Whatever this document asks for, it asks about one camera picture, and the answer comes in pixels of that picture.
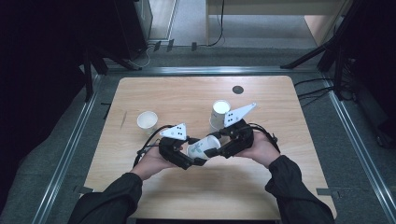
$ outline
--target paper cup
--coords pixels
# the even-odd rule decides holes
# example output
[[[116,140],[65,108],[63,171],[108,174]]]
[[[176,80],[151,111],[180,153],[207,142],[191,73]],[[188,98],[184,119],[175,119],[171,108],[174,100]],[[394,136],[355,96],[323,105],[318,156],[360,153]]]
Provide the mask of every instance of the paper cup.
[[[212,106],[212,115],[210,121],[215,127],[224,127],[225,114],[230,111],[231,106],[225,100],[217,100]]]
[[[209,125],[210,125],[210,127],[209,127],[209,133],[215,133],[215,132],[218,132],[220,129],[224,128],[224,125],[215,126],[215,125],[212,123],[211,119],[209,120]],[[227,142],[228,140],[230,140],[230,138],[227,137],[227,136],[222,136],[222,137],[219,139],[219,141],[220,141],[221,144],[224,144],[224,143]]]
[[[209,160],[206,156],[205,151],[210,148],[220,148],[221,144],[217,137],[208,135],[206,138],[199,140],[198,142],[189,145],[187,147],[187,155],[192,158],[201,158],[203,160]]]
[[[152,111],[143,112],[137,117],[137,126],[141,128],[146,134],[152,135],[157,131],[157,115]]]

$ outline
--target white paper cup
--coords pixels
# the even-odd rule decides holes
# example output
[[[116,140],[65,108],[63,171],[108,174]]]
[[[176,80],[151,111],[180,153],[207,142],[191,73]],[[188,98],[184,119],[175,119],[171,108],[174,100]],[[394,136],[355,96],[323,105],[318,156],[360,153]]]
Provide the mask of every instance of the white paper cup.
[[[210,127],[209,127],[209,133],[215,133],[215,132],[218,132],[220,129],[224,128],[224,125],[215,126],[215,125],[212,123],[211,119],[209,120],[209,125],[210,125]],[[227,142],[228,140],[230,140],[230,138],[227,137],[227,136],[222,136],[222,137],[219,139],[219,141],[220,141],[221,144],[224,144],[224,143]]]
[[[146,134],[152,135],[157,131],[157,115],[152,111],[145,111],[137,117],[137,126],[141,128]]]
[[[212,106],[210,121],[215,127],[224,127],[225,114],[230,111],[231,106],[225,100],[217,100]]]
[[[217,137],[208,135],[206,138],[199,140],[198,142],[189,145],[187,147],[187,155],[192,158],[201,158],[203,160],[209,160],[206,156],[205,151],[210,148],[220,148],[221,144]]]

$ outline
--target table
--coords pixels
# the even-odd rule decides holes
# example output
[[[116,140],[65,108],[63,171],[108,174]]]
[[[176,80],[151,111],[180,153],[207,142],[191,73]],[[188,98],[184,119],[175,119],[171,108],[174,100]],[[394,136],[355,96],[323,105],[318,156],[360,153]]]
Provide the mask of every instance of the table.
[[[352,0],[226,0],[224,15],[304,15],[317,45],[331,34]],[[221,15],[222,0],[206,0],[206,44],[209,15]]]
[[[240,86],[243,93],[233,93]],[[318,155],[291,79],[275,77],[127,77],[120,81],[94,154],[85,187],[104,190],[131,170],[148,136],[136,124],[151,110],[159,127],[186,123],[187,135],[209,132],[211,106],[227,100],[232,109],[257,103],[247,122],[274,133],[284,155],[296,161],[316,196],[327,189]],[[146,180],[136,218],[280,219],[276,199],[264,190],[271,174],[255,161],[216,157],[205,166],[167,169]],[[318,196],[336,214],[331,196]]]

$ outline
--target metal rail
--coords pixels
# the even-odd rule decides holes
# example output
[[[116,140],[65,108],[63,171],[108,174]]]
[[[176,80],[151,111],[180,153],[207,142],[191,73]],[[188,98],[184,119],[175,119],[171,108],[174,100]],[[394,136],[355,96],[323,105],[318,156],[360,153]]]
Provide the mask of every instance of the metal rail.
[[[295,69],[281,69],[279,66],[207,66],[207,67],[151,67],[130,72],[125,68],[111,68],[113,74],[125,74],[128,77],[163,76],[263,76],[273,74],[317,73],[312,66],[299,66]]]
[[[325,81],[324,84],[326,87],[332,86],[330,81]],[[355,149],[356,155],[361,162],[361,166],[363,167],[364,172],[367,174],[367,177],[373,187],[379,203],[385,212],[385,215],[388,218],[389,223],[396,223],[396,205],[392,194],[384,179],[382,178],[382,175],[378,172],[378,169],[376,168],[370,153],[367,151],[366,146],[362,142],[361,136],[353,124],[344,102],[338,101],[338,98],[334,92],[330,92],[330,98],[340,120],[344,125],[344,128],[346,129],[346,133],[348,134],[349,139]]]
[[[102,83],[102,76],[96,75],[93,82],[93,87],[98,90],[100,84]],[[76,126],[67,142],[66,148],[64,149],[64,154],[62,155],[58,166],[52,176],[51,181],[47,185],[45,194],[41,203],[35,213],[35,217],[32,223],[46,223],[47,218],[50,214],[50,210],[55,202],[56,196],[58,195],[59,189],[64,181],[64,176],[67,173],[70,161],[73,159],[74,152],[78,145],[79,138],[81,137],[82,131],[84,130],[85,124],[87,123],[88,117],[91,114],[93,104],[96,100],[97,91],[93,93],[90,101],[87,102],[78,117]]]

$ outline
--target black sleeve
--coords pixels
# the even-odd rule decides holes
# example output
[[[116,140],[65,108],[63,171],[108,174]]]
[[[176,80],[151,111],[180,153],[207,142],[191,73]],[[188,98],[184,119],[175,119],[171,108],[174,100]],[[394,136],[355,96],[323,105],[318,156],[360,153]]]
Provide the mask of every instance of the black sleeve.
[[[276,197],[283,224],[334,223],[332,210],[305,186],[298,165],[286,156],[273,161],[265,189]]]
[[[137,209],[142,196],[142,179],[127,173],[115,180],[103,192],[84,194],[77,202],[69,224],[125,223]]]

